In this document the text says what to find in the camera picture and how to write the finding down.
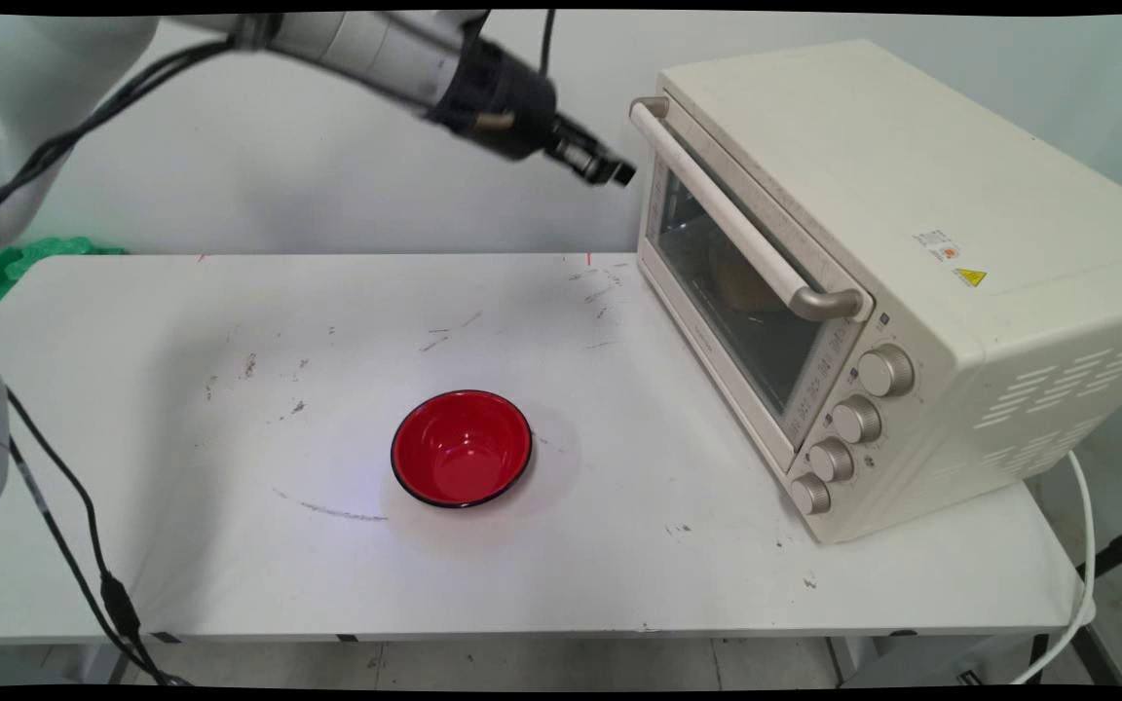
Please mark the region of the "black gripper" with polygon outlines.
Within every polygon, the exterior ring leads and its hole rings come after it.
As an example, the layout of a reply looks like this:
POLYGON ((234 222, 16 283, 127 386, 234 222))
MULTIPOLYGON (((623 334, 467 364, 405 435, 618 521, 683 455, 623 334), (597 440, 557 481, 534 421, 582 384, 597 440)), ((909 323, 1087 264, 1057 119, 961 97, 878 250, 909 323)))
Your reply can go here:
POLYGON ((628 185, 637 170, 583 124, 557 114, 548 77, 481 37, 465 37, 454 75, 427 120, 512 162, 546 150, 588 185, 628 185))

